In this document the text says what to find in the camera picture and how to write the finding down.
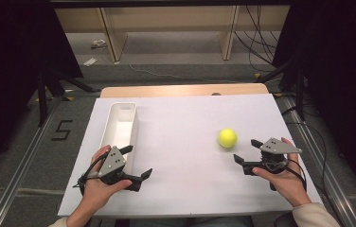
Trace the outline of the person's right hand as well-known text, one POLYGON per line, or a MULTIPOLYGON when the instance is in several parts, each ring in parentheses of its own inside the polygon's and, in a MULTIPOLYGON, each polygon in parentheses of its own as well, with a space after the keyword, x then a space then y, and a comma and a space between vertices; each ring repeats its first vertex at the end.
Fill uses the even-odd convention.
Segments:
POLYGON ((312 202, 302 181, 291 171, 284 170, 281 173, 272 174, 265 169, 254 167, 253 173, 272 183, 276 191, 285 198, 292 207, 298 207, 312 202))

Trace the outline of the white foam board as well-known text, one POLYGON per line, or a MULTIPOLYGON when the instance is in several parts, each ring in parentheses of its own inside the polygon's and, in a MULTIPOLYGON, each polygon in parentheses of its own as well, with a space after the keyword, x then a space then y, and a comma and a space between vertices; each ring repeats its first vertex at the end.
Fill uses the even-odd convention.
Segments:
POLYGON ((138 192, 114 194, 97 214, 110 218, 254 215, 291 210, 267 181, 244 175, 234 154, 257 161, 252 139, 289 137, 270 94, 136 97, 138 133, 133 174, 152 169, 138 192), (223 148, 219 132, 237 134, 223 148))

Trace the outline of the yellow ball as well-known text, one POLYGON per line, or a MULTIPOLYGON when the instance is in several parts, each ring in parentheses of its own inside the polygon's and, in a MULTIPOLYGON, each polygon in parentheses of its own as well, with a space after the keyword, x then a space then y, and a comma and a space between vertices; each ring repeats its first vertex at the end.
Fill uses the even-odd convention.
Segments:
POLYGON ((218 135, 218 142, 223 148, 233 148, 237 143, 237 139, 237 134, 232 129, 223 129, 218 135))

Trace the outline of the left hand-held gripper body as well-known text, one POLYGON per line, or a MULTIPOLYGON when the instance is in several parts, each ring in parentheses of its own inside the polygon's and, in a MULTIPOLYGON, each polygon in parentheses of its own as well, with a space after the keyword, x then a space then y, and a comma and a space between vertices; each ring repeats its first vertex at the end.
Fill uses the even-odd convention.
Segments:
POLYGON ((124 152, 117 147, 112 147, 98 172, 98 177, 106 184, 120 181, 126 165, 124 152))

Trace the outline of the white plastic bin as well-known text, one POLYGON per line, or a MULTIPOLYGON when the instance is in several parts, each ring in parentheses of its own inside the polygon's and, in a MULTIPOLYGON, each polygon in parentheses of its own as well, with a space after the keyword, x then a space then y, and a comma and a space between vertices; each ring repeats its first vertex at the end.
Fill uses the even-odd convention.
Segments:
POLYGON ((136 104, 117 102, 110 107, 100 145, 110 145, 119 149, 135 147, 138 132, 136 104))

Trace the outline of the light wooden table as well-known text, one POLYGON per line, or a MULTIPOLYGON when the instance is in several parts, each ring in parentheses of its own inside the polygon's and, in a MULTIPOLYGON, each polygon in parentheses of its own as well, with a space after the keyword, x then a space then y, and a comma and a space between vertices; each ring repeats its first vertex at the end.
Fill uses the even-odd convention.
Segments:
POLYGON ((262 83, 232 83, 106 87, 101 91, 100 97, 215 96, 216 94, 251 95, 268 93, 267 87, 262 83))

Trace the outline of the aluminium floor rail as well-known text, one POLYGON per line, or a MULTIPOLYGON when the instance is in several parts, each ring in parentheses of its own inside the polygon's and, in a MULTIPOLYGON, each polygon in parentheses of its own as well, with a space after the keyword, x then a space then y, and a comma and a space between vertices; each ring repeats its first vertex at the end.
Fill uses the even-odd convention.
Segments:
POLYGON ((301 157, 312 169, 313 185, 343 227, 356 227, 356 210, 333 170, 326 137, 310 121, 300 119, 294 109, 295 100, 295 95, 285 94, 277 104, 293 141, 304 149, 301 157))
POLYGON ((44 114, 44 121, 39 124, 34 132, 28 147, 25 149, 17 168, 13 172, 9 183, 0 195, 0 227, 17 195, 18 189, 22 184, 31 163, 38 152, 43 138, 47 131, 48 125, 51 123, 54 113, 62 103, 61 97, 55 97, 49 104, 49 110, 44 114))

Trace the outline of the person's left hand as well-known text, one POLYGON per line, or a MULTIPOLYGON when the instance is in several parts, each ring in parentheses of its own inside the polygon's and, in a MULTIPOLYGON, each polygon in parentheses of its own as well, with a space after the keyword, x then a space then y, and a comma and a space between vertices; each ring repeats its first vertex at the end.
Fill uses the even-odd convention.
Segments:
MULTIPOLYGON (((91 165, 93 166, 89 172, 94 173, 101 167, 101 161, 98 158, 110 151, 109 145, 100 148, 92 157, 91 165)), ((118 191, 125 189, 132 184, 129 180, 122 180, 118 183, 108 185, 103 183, 100 179, 89 179, 86 181, 84 193, 80 202, 84 208, 94 208, 98 210, 103 207, 108 200, 118 191)))

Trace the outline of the light wooden bench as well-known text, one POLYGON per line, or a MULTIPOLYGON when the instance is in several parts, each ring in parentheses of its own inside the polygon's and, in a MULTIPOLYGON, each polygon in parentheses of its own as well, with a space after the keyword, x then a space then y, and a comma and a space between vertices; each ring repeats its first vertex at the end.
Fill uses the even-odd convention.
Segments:
POLYGON ((290 7, 148 7, 57 9, 66 33, 103 33, 111 60, 119 61, 130 32, 216 31, 222 58, 230 59, 234 33, 255 30, 280 31, 290 7))

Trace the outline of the dark curtain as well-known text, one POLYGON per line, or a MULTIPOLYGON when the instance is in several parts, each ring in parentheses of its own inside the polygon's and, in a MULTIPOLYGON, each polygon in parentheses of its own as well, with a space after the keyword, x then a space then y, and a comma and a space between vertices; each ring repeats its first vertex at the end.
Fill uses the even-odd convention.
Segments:
POLYGON ((0 150, 46 68, 82 76, 50 0, 0 0, 0 150))
POLYGON ((317 28, 302 56, 303 72, 316 106, 356 175, 356 0, 294 0, 274 65, 291 57, 316 19, 317 28), (333 8, 316 18, 326 2, 333 8))

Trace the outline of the black tripod stand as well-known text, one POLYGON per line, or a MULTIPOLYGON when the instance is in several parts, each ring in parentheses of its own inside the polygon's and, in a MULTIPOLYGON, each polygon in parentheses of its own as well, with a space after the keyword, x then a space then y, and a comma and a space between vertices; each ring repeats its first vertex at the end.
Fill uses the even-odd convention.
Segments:
POLYGON ((40 127, 44 124, 48 117, 46 91, 49 91, 50 94, 54 97, 63 97, 65 94, 65 89, 62 87, 61 80, 65 80, 66 82, 75 85, 76 87, 82 89, 82 91, 88 93, 99 92, 99 89, 86 85, 85 83, 68 76, 58 69, 46 67, 39 73, 37 77, 37 92, 40 107, 40 127))
POLYGON ((268 73, 266 76, 259 77, 256 83, 266 83, 282 74, 283 77, 278 85, 281 91, 289 91, 295 86, 295 105, 294 109, 302 121, 305 120, 303 111, 303 90, 304 76, 301 68, 301 57, 299 54, 293 54, 288 61, 280 65, 277 69, 268 73))

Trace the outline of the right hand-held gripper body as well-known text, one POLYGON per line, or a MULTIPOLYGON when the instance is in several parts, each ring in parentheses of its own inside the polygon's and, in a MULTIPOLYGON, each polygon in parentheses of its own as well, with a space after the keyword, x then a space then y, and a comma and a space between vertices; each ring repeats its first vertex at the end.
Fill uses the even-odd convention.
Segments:
POLYGON ((271 138, 260 146, 262 165, 271 173, 282 172, 289 164, 285 154, 301 153, 302 149, 271 138))

